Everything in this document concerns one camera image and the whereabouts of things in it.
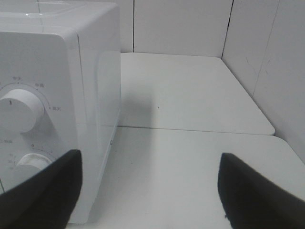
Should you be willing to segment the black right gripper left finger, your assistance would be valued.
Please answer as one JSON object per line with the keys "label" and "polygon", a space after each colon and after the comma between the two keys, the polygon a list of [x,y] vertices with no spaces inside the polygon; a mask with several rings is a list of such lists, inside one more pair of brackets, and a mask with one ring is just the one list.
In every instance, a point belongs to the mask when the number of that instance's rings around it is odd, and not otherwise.
{"label": "black right gripper left finger", "polygon": [[0,196],[2,229],[64,229],[82,188],[81,151],[72,149]]}

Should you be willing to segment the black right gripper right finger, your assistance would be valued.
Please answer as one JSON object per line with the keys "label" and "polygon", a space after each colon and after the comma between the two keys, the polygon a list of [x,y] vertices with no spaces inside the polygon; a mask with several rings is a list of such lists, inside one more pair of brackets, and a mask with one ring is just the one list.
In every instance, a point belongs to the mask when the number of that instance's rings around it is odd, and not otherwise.
{"label": "black right gripper right finger", "polygon": [[217,188],[233,229],[303,229],[305,202],[232,153],[222,153]]}

